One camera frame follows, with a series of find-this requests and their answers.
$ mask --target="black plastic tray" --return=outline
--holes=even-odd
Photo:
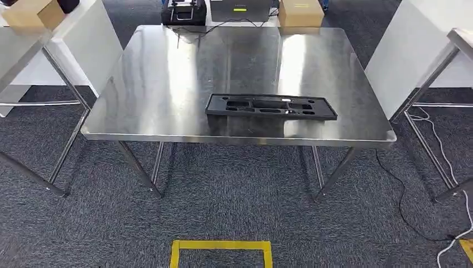
[[[337,120],[325,98],[260,94],[212,94],[205,113],[216,116],[270,116]]]

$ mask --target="black cable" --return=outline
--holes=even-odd
[[[401,195],[400,195],[399,202],[398,202],[398,210],[399,210],[399,214],[400,214],[402,220],[404,221],[404,223],[405,223],[407,226],[409,226],[409,228],[411,228],[416,234],[418,234],[419,236],[421,236],[421,237],[424,238],[425,240],[433,241],[433,242],[442,242],[442,241],[452,241],[452,240],[454,240],[455,237],[452,237],[452,238],[445,238],[445,239],[429,238],[429,237],[425,236],[423,233],[421,233],[420,231],[418,231],[417,229],[415,229],[415,228],[406,220],[406,217],[405,217],[404,214],[402,213],[402,207],[401,207],[402,199],[403,199],[403,197],[404,197],[404,192],[406,191],[406,186],[404,185],[404,182],[402,182],[398,177],[396,177],[393,173],[391,173],[391,171],[389,171],[387,168],[385,168],[385,167],[383,166],[383,164],[381,164],[381,161],[379,160],[379,156],[378,156],[378,149],[376,149],[376,160],[378,161],[379,166],[380,166],[384,171],[386,171],[386,173],[388,173],[389,175],[391,175],[391,177],[395,178],[395,180],[397,180],[398,182],[400,182],[401,185],[402,185],[402,191],[401,191]]]

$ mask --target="power cord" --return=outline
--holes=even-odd
[[[381,160],[379,160],[378,149],[376,149],[376,160],[378,161],[379,166],[380,166],[384,171],[386,171],[386,173],[388,173],[391,177],[393,177],[395,180],[397,180],[398,182],[401,183],[402,190],[401,190],[401,194],[400,194],[400,198],[399,198],[399,202],[398,202],[398,210],[399,210],[400,217],[402,218],[402,220],[404,221],[404,223],[405,223],[410,229],[412,229],[416,234],[418,234],[419,236],[421,236],[421,237],[424,238],[425,240],[433,241],[433,242],[451,241],[451,240],[452,240],[451,238],[443,238],[443,239],[429,238],[429,237],[427,237],[425,234],[423,234],[423,233],[421,233],[420,231],[418,231],[415,227],[413,227],[413,226],[407,221],[406,217],[404,216],[404,213],[402,212],[402,199],[404,198],[404,193],[406,192],[406,185],[404,184],[404,182],[403,182],[400,178],[398,178],[397,176],[395,176],[391,171],[389,171],[387,168],[384,167],[384,165],[381,163]]]
[[[420,116],[415,116],[415,115],[411,115],[411,114],[408,114],[412,120],[414,121],[427,121],[429,122],[431,125],[432,125],[432,131],[433,131],[433,134],[435,136],[435,138],[437,139],[439,145],[440,145],[440,150],[442,152],[442,156],[443,156],[443,159],[445,160],[445,162],[447,162],[448,164],[448,167],[450,168],[450,174],[452,176],[452,179],[453,181],[458,185],[458,181],[456,180],[455,178],[455,175],[453,174],[453,167],[450,163],[450,161],[448,160],[447,156],[445,155],[445,152],[443,150],[443,144],[442,144],[442,141],[440,140],[437,132],[435,131],[435,124],[430,120],[430,115],[422,108],[420,108],[421,111],[423,113],[426,114],[427,117],[420,117]],[[376,160],[378,161],[378,164],[379,166],[384,170],[386,171],[386,173],[388,173],[389,175],[391,175],[393,178],[395,178],[395,180],[399,181],[402,185],[402,193],[401,193],[401,196],[400,196],[400,199],[399,199],[399,203],[398,203],[398,209],[399,209],[399,213],[401,215],[401,218],[402,220],[404,221],[404,223],[409,226],[412,230],[415,231],[415,233],[417,233],[419,236],[421,236],[422,238],[424,238],[425,240],[428,240],[428,241],[435,241],[435,242],[439,242],[439,241],[451,241],[450,244],[444,248],[443,250],[441,250],[438,254],[437,254],[437,265],[439,268],[441,268],[441,265],[440,265],[440,256],[447,252],[454,244],[455,244],[455,241],[459,240],[461,237],[463,237],[464,235],[470,233],[471,231],[473,231],[473,221],[471,219],[471,214],[470,214],[470,207],[469,207],[469,201],[468,201],[468,195],[466,193],[466,191],[463,190],[463,194],[465,195],[465,206],[466,206],[466,213],[468,214],[468,219],[470,220],[470,228],[468,230],[466,230],[465,232],[462,232],[461,234],[459,234],[458,236],[454,237],[454,238],[448,238],[448,239],[432,239],[432,238],[428,238],[427,236],[425,236],[423,233],[420,233],[420,231],[418,231],[417,229],[415,229],[405,218],[404,214],[402,213],[402,207],[401,207],[401,203],[402,203],[402,199],[404,197],[404,192],[406,190],[406,186],[404,185],[404,182],[402,182],[398,177],[396,177],[393,173],[391,173],[388,169],[386,169],[383,164],[381,163],[381,161],[379,160],[379,156],[378,156],[378,150],[376,150]]]

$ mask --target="metal frame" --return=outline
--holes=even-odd
[[[9,102],[0,102],[0,106],[13,106],[13,107],[38,107],[38,106],[61,106],[61,105],[75,105],[75,104],[82,104],[84,107],[84,111],[74,128],[69,140],[67,141],[64,149],[62,150],[61,156],[59,157],[59,160],[57,161],[53,172],[49,179],[45,180],[43,177],[39,176],[37,173],[26,167],[24,164],[18,162],[17,160],[13,159],[12,157],[8,156],[4,152],[0,152],[0,160],[4,161],[7,163],[9,166],[11,166],[13,169],[23,173],[24,175],[30,177],[33,179],[35,182],[41,184],[44,186],[47,190],[51,190],[53,193],[56,195],[59,195],[60,197],[66,196],[66,192],[62,189],[59,189],[58,187],[54,186],[54,181],[57,178],[57,175],[59,174],[59,171],[62,168],[62,165],[64,164],[64,161],[66,160],[67,155],[69,154],[69,151],[72,148],[72,145],[74,144],[75,139],[77,138],[77,135],[80,131],[80,128],[84,124],[85,119],[87,118],[87,115],[90,112],[90,107],[87,104],[87,102],[84,100],[84,98],[80,95],[80,93],[77,91],[75,86],[72,84],[71,80],[67,77],[65,72],[61,69],[61,67],[58,65],[56,60],[53,58],[51,53],[48,51],[46,47],[43,47],[41,49],[42,53],[46,56],[47,60],[51,63],[52,67],[56,70],[56,72],[59,74],[61,79],[66,83],[67,87],[72,91],[74,94],[75,98],[77,100],[67,100],[67,101],[53,101],[53,102],[32,102],[32,103],[9,103]]]
[[[443,182],[447,186],[447,190],[441,193],[440,195],[433,197],[434,202],[442,202],[445,199],[451,197],[452,195],[457,194],[461,190],[469,187],[470,185],[473,185],[473,178],[468,179],[467,181],[458,184],[456,183],[453,178],[451,178],[448,173],[445,172],[443,169],[442,165],[438,161],[437,157],[435,154],[432,152],[432,149],[430,148],[428,142],[422,135],[421,130],[417,127],[416,123],[408,114],[408,110],[410,107],[462,107],[462,108],[467,108],[467,107],[473,107],[473,104],[468,104],[468,103],[425,103],[425,102],[418,102],[421,96],[425,94],[425,92],[429,89],[429,87],[432,85],[432,83],[440,76],[440,74],[452,63],[453,59],[457,56],[457,54],[461,51],[455,44],[454,42],[450,43],[451,50],[448,52],[447,56],[439,63],[438,67],[435,68],[435,70],[432,72],[432,74],[427,78],[427,80],[421,85],[419,89],[416,89],[416,91],[413,93],[412,97],[410,99],[407,99],[404,104],[396,111],[396,113],[393,115],[391,118],[391,122],[395,123],[398,118],[403,114],[407,121],[409,122],[409,125],[411,126],[412,130],[416,134],[417,138],[419,139],[422,147],[424,148],[425,152],[427,153],[428,157],[431,159],[433,165],[437,169],[438,173],[440,174]]]
[[[139,161],[136,159],[134,156],[132,150],[128,147],[128,145],[124,141],[115,141],[115,144],[118,146],[120,151],[122,152],[123,156],[125,157],[126,161],[134,168],[134,170],[139,174],[139,177],[142,181],[142,183],[149,188],[153,194],[158,197],[162,198],[164,196],[163,192],[160,192],[156,188],[156,181],[157,181],[157,176],[160,168],[160,163],[161,163],[161,156],[162,156],[162,151],[164,148],[164,145],[167,142],[160,142],[159,147],[158,147],[158,152],[156,155],[155,159],[155,165],[153,167],[153,173],[152,176],[149,177],[146,171],[143,169],[142,165],[139,163]],[[338,177],[348,168],[348,166],[351,164],[351,162],[355,159],[355,157],[359,154],[361,151],[360,148],[354,148],[351,147],[348,152],[346,153],[345,157],[343,160],[339,163],[337,168],[334,170],[334,172],[330,175],[329,180],[325,183],[324,182],[324,177],[322,174],[322,168],[318,159],[318,152],[317,152],[317,147],[312,146],[312,153],[313,153],[313,160],[315,163],[316,167],[316,173],[317,173],[317,180],[320,185],[320,190],[315,196],[315,201],[319,200],[320,198],[324,197],[329,189],[333,186],[333,184],[337,181]]]

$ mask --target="white cable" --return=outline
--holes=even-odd
[[[429,122],[431,125],[432,125],[432,132],[435,136],[435,138],[437,139],[438,141],[438,144],[440,145],[440,151],[442,152],[442,156],[443,156],[443,159],[445,160],[445,162],[447,162],[448,164],[448,167],[450,168],[450,175],[452,175],[452,179],[453,181],[458,185],[458,181],[455,179],[455,175],[453,174],[453,167],[452,167],[452,164],[450,163],[450,161],[448,160],[447,156],[445,155],[445,152],[443,150],[443,144],[442,144],[442,141],[440,140],[439,136],[437,135],[437,132],[435,131],[435,125],[434,123],[430,120],[430,115],[420,107],[421,111],[424,112],[427,117],[421,117],[421,116],[414,116],[414,115],[411,115],[409,114],[409,116],[411,117],[412,120],[414,121],[427,121]],[[473,231],[473,221],[471,219],[471,214],[470,214],[470,207],[469,207],[469,204],[468,204],[468,195],[466,194],[466,191],[462,191],[463,194],[465,195],[465,203],[466,203],[466,213],[468,214],[468,219],[470,220],[470,228],[468,230],[466,230],[465,232],[462,232],[460,233],[458,236],[455,237],[454,240],[452,240],[452,242],[450,242],[450,245],[447,246],[446,248],[444,248],[443,250],[441,250],[438,254],[437,254],[437,265],[438,265],[438,268],[441,268],[442,266],[440,265],[440,255],[444,254],[445,252],[447,252],[449,249],[451,249],[451,247],[455,244],[455,242],[462,236],[470,233],[471,231]]]
[[[447,252],[452,246],[453,244],[455,244],[455,241],[457,241],[460,237],[470,233],[472,230],[473,230],[473,221],[471,220],[471,214],[470,214],[470,207],[468,205],[468,195],[466,194],[466,192],[463,190],[463,193],[465,194],[465,200],[466,200],[466,212],[468,213],[468,218],[470,219],[470,224],[471,224],[471,227],[470,229],[466,230],[465,232],[462,232],[460,233],[458,236],[455,237],[455,239],[450,242],[450,245],[446,248],[444,248],[443,250],[441,250],[438,254],[437,254],[437,265],[438,265],[438,268],[441,268],[442,266],[440,265],[440,255],[444,254],[445,252]]]

